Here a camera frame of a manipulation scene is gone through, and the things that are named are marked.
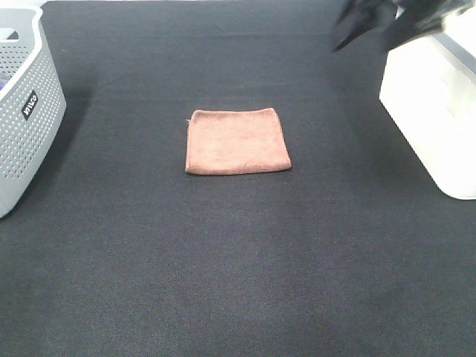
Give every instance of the towel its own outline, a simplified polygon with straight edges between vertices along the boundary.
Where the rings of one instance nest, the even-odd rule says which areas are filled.
[[[236,175],[290,168],[280,119],[273,108],[193,113],[188,126],[187,173]]]

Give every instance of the black mat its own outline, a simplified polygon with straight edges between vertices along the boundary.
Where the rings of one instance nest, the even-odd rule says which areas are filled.
[[[0,221],[1,356],[471,356],[476,202],[444,196],[336,1],[61,3],[68,109]],[[194,109],[274,107],[293,169],[184,173]]]

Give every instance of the dark gray carpet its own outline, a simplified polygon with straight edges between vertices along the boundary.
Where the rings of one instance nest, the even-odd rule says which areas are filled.
[[[0,221],[1,356],[472,356],[476,202],[378,100],[339,1],[61,3],[68,101]],[[280,115],[293,169],[184,173],[194,109]]]

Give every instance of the brown towel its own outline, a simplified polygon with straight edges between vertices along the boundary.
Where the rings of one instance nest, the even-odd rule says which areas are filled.
[[[273,108],[193,113],[188,126],[186,172],[234,175],[290,168],[280,119]]]

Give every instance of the perforated basket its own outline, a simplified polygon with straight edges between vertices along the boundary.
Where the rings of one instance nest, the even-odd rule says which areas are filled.
[[[0,217],[18,202],[46,156],[66,102],[43,33],[39,7],[0,7]]]

